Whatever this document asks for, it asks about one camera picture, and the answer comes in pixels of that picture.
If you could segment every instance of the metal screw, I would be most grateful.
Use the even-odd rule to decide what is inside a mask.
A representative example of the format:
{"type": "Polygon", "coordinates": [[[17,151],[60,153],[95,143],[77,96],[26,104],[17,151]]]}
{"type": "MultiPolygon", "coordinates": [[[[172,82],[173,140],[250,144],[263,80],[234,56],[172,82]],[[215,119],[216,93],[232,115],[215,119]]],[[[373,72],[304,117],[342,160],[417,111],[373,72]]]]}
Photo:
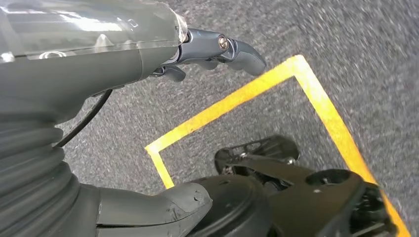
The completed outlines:
{"type": "Polygon", "coordinates": [[[222,50],[228,49],[228,40],[225,36],[218,37],[218,45],[222,50]]]}
{"type": "Polygon", "coordinates": [[[295,159],[294,158],[292,158],[292,157],[288,158],[287,164],[294,164],[294,163],[295,163],[295,159]]]}

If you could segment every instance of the yellow tape line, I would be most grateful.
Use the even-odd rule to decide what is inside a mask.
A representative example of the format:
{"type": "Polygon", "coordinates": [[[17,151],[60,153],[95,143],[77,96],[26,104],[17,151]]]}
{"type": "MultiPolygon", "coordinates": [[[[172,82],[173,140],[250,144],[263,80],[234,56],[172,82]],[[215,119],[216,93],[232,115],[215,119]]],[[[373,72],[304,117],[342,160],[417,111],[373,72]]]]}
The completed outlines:
{"type": "MultiPolygon", "coordinates": [[[[268,71],[262,76],[249,82],[245,86],[236,90],[219,102],[213,104],[209,108],[200,112],[196,116],[182,123],[172,131],[166,133],[150,145],[146,147],[156,169],[163,180],[166,188],[171,188],[174,183],[163,163],[159,152],[186,135],[196,131],[206,124],[214,121],[223,114],[231,111],[238,105],[251,100],[252,98],[262,94],[270,88],[280,84],[281,82],[295,76],[303,91],[307,95],[310,103],[313,105],[318,116],[322,120],[339,150],[342,158],[345,160],[349,169],[358,173],[365,181],[377,183],[373,175],[370,173],[367,165],[362,158],[358,147],[356,146],[352,136],[347,129],[345,123],[337,112],[335,106],[324,91],[318,79],[314,75],[307,61],[302,55],[297,55],[287,59],[284,63],[278,65],[274,69],[268,71]]],[[[406,225],[400,218],[396,209],[393,207],[387,196],[382,192],[384,202],[389,215],[394,224],[398,227],[398,237],[411,236],[406,225]]]]}

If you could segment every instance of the gray carpet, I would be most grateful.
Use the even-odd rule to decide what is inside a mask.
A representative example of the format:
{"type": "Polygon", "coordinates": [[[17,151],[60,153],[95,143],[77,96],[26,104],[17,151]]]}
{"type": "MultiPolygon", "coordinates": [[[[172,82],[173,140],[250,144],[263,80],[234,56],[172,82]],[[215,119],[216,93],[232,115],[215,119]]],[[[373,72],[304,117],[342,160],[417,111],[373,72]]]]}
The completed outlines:
{"type": "MultiPolygon", "coordinates": [[[[168,3],[190,27],[254,45],[269,68],[303,54],[361,154],[413,236],[419,230],[419,2],[415,0],[181,0],[168,3]]],[[[66,147],[80,180],[154,194],[164,187],[144,147],[253,78],[221,66],[184,67],[175,83],[147,79],[116,91],[66,147]]],[[[95,99],[90,99],[84,113],[95,99]]],[[[62,127],[70,129],[77,121],[62,127]]],[[[279,133],[301,164],[345,167],[303,91],[286,81],[161,152],[176,183],[215,173],[225,146],[279,133]]]]}

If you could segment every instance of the transparent plastic wrap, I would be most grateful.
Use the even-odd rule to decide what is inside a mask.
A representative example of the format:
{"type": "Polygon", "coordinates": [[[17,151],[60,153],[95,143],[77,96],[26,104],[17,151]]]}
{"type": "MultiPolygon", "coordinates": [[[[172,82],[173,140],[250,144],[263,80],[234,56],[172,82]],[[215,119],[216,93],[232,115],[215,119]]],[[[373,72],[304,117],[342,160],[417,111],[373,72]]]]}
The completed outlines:
{"type": "Polygon", "coordinates": [[[180,45],[183,17],[150,0],[0,0],[0,63],[180,45]]]}

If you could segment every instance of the wire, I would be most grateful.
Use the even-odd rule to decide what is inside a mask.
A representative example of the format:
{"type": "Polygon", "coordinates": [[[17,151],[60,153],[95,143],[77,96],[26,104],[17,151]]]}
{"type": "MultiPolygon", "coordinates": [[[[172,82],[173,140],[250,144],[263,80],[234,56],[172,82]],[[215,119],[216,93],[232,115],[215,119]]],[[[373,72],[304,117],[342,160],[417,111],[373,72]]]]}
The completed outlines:
{"type": "Polygon", "coordinates": [[[86,127],[89,122],[96,116],[96,114],[100,111],[100,109],[103,107],[103,105],[108,100],[109,96],[112,94],[112,90],[106,90],[105,93],[100,97],[99,101],[91,108],[89,113],[86,114],[86,116],[80,120],[80,122],[76,125],[76,127],[73,128],[69,133],[67,133],[61,141],[59,141],[57,144],[55,144],[55,147],[64,147],[71,139],[73,139],[80,131],[83,130],[84,127],[86,127]]]}

